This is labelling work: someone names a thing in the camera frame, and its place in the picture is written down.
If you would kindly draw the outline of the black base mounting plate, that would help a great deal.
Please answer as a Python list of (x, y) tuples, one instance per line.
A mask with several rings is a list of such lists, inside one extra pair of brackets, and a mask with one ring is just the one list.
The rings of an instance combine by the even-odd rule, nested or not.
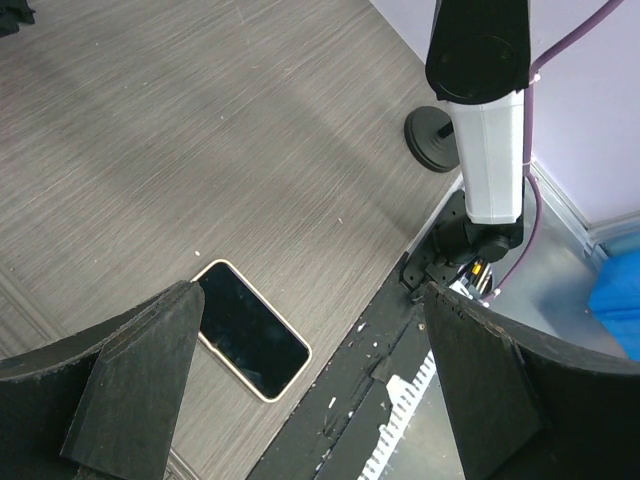
[(269, 447), (252, 479), (378, 479), (435, 372), (398, 262)]

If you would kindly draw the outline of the black clamp phone stand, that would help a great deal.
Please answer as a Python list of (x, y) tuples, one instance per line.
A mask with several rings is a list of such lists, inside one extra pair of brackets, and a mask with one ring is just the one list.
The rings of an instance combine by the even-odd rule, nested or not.
[(428, 170), (448, 173), (459, 166), (453, 123), (444, 110), (422, 106), (410, 112), (404, 137), (413, 157)]

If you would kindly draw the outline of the blue object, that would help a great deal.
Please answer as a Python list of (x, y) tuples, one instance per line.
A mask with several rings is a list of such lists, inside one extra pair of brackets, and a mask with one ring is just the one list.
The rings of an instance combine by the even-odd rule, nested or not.
[(639, 251), (609, 258), (588, 306), (628, 357), (639, 361)]

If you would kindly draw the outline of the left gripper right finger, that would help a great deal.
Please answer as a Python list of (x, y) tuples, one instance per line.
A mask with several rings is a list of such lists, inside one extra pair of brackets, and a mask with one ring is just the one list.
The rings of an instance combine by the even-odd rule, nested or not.
[(636, 479), (639, 365), (430, 283), (424, 312), (468, 479)]

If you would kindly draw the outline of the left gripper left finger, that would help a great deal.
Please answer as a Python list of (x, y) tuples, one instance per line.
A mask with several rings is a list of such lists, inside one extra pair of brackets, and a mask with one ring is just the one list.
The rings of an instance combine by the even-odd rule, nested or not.
[(4, 479), (161, 479), (204, 310), (179, 281), (1, 362)]

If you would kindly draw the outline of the pink case phone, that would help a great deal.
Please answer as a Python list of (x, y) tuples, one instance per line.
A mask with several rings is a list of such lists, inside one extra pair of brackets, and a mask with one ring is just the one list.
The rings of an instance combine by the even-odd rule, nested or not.
[(192, 281), (205, 295), (201, 344), (257, 398), (277, 402), (310, 363), (308, 342), (229, 261), (212, 261)]

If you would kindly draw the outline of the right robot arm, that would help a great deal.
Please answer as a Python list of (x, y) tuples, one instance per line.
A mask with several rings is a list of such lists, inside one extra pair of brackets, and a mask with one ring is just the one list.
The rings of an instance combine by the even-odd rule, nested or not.
[(437, 2), (425, 75), (442, 105), (409, 113), (404, 135), (427, 169), (460, 168), (464, 188), (408, 256), (409, 291), (448, 285), (474, 261), (497, 262), (522, 244), (530, 63), (528, 2)]

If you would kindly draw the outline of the aluminium rail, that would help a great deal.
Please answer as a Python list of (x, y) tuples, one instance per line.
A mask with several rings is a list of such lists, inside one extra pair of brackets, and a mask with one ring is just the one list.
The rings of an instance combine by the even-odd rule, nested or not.
[(604, 259), (639, 249), (638, 211), (591, 224), (536, 160), (530, 171), (546, 204), (577, 238), (587, 258)]

